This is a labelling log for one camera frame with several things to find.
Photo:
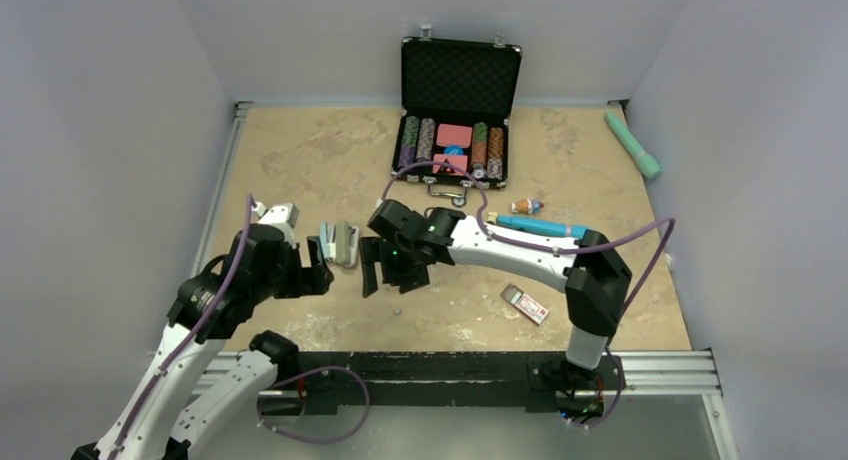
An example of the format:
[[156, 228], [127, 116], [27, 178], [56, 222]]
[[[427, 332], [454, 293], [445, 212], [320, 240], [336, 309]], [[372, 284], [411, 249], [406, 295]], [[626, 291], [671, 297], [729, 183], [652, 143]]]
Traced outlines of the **green white stapler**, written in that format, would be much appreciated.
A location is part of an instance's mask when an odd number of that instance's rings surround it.
[[358, 258], [360, 229], [347, 221], [334, 225], [334, 263], [344, 268], [353, 268]]

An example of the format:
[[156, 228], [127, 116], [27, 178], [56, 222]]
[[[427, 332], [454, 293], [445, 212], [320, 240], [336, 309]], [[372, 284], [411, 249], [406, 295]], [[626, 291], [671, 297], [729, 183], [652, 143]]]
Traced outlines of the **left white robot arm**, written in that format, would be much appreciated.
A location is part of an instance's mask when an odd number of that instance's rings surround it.
[[236, 366], [199, 397], [207, 367], [263, 301], [328, 292], [333, 275], [318, 237], [307, 239], [310, 263], [282, 227], [252, 223], [229, 253], [186, 280], [167, 315], [150, 366], [130, 402], [98, 441], [75, 459], [196, 459], [232, 415], [270, 385], [284, 389], [301, 373], [299, 348], [267, 330], [257, 334]]

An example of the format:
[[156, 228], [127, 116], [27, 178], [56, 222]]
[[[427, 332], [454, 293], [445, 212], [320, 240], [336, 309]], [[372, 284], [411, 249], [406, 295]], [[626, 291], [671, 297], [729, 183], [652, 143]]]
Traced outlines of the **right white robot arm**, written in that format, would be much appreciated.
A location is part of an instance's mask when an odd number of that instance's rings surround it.
[[358, 241], [363, 294], [382, 284], [401, 293], [429, 283], [435, 264], [487, 267], [528, 278], [564, 295], [572, 325], [564, 379], [584, 387], [601, 371], [601, 358], [623, 315], [632, 272], [608, 239], [590, 230], [581, 238], [550, 237], [487, 226], [460, 210], [416, 212], [385, 200]]

